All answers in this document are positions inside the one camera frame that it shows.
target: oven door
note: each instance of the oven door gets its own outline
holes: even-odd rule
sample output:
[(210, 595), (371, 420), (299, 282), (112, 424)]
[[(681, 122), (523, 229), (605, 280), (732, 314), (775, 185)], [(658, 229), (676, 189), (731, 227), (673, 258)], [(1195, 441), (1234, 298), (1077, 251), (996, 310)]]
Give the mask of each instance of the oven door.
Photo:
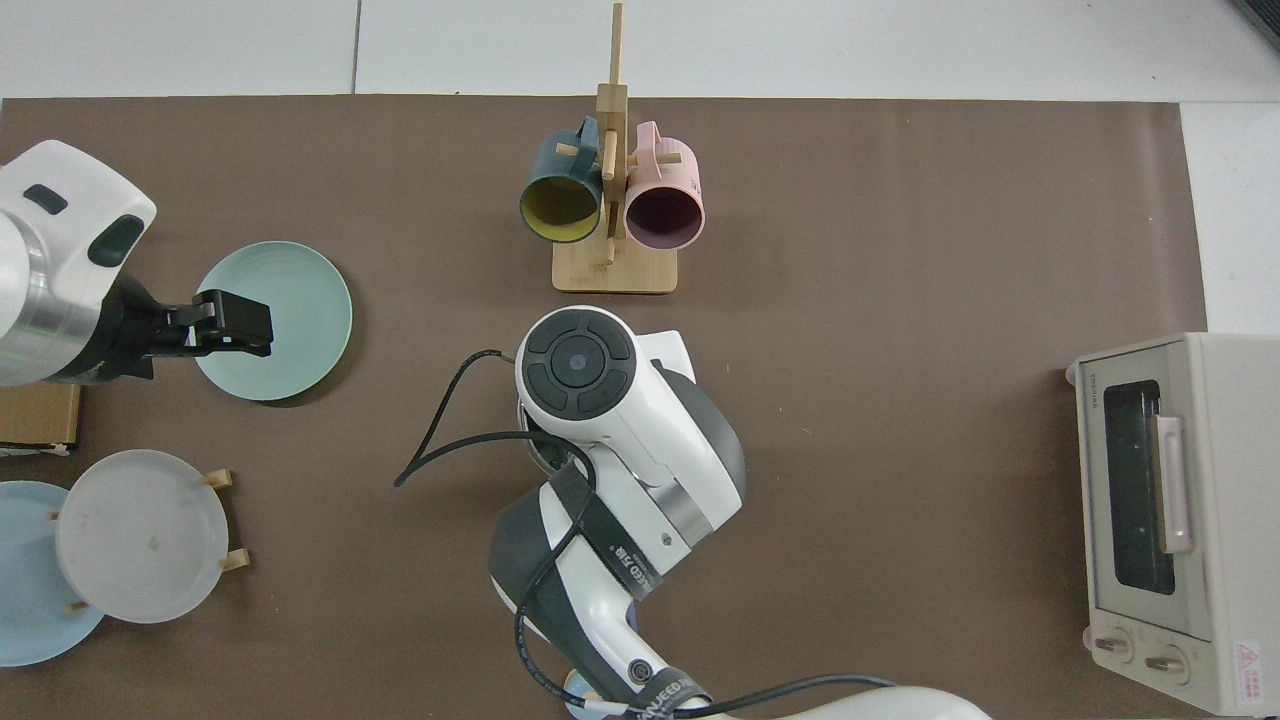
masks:
[(1082, 363), (1094, 601), (1212, 639), (1181, 341)]

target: pink mug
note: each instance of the pink mug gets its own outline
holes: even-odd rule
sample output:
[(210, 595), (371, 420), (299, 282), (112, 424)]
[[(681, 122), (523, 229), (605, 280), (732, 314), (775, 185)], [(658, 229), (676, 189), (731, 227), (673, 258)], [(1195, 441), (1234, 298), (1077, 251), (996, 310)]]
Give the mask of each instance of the pink mug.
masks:
[(698, 240), (705, 218), (694, 151), (659, 136), (658, 123), (650, 120), (636, 128), (635, 156), (622, 210), (627, 234), (653, 250), (680, 250)]

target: white plate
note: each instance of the white plate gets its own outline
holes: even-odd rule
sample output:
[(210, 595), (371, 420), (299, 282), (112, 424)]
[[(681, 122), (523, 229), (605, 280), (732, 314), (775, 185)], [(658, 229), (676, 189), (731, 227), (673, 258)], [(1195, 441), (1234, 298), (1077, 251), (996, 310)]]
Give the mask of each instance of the white plate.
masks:
[(61, 655), (88, 637), (102, 612), (78, 602), (58, 566), (49, 519), (67, 491), (49, 483), (0, 483), (0, 667), (31, 665)]
[(351, 340), (351, 292), (324, 255), (274, 240), (223, 258), (200, 291), (225, 290), (271, 309), (271, 355), (214, 352), (197, 357), (205, 375), (246, 400), (282, 400), (320, 382)]
[(129, 623), (189, 612), (218, 584), (227, 515), (182, 460), (127, 450), (81, 475), (58, 519), (58, 561), (79, 597)]

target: mug handle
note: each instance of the mug handle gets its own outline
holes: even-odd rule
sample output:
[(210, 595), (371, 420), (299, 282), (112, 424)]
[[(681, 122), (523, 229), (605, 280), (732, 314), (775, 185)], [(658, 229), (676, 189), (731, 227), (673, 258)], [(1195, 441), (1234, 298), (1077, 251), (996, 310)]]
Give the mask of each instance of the mug handle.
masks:
[(575, 176), (585, 176), (591, 172), (595, 156), (600, 152), (600, 126), (595, 118), (588, 115), (582, 119), (582, 127), (577, 128), (577, 155), (573, 156)]
[(658, 123), (649, 120), (636, 127), (636, 169), (644, 168), (662, 179), (662, 165), (658, 164)]

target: oven window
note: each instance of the oven window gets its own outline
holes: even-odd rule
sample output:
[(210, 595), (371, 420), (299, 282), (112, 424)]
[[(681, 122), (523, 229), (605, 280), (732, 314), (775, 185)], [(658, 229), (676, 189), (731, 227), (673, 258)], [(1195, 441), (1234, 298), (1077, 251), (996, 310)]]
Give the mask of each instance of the oven window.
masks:
[(1116, 579), (1132, 588), (1172, 594), (1174, 556), (1160, 551), (1156, 448), (1149, 432), (1160, 413), (1160, 384), (1142, 380), (1108, 387), (1102, 405)]

